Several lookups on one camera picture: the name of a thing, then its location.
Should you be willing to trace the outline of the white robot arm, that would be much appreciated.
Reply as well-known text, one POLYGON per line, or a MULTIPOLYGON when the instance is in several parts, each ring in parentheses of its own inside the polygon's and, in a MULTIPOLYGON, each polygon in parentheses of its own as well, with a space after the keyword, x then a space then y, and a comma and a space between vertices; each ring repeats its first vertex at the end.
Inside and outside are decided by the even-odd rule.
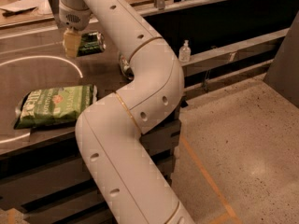
POLYGON ((96 17, 133 69, 134 79, 85 109, 78 149, 118 224, 195 224, 140 143, 178 106, 184 88, 167 42, 125 0, 60 0, 72 32, 96 17))

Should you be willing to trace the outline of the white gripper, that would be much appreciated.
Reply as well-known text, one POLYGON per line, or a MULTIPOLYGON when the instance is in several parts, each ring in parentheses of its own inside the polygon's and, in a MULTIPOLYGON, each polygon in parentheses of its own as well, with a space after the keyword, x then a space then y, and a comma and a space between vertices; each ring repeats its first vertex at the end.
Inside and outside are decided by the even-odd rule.
POLYGON ((68 27, 64 32, 63 40, 64 51, 68 57, 76 58, 78 56, 81 43, 81 34, 78 31, 83 31, 88 26, 90 17, 91 11, 89 9, 75 10, 62 2, 59 3, 59 19, 68 27))

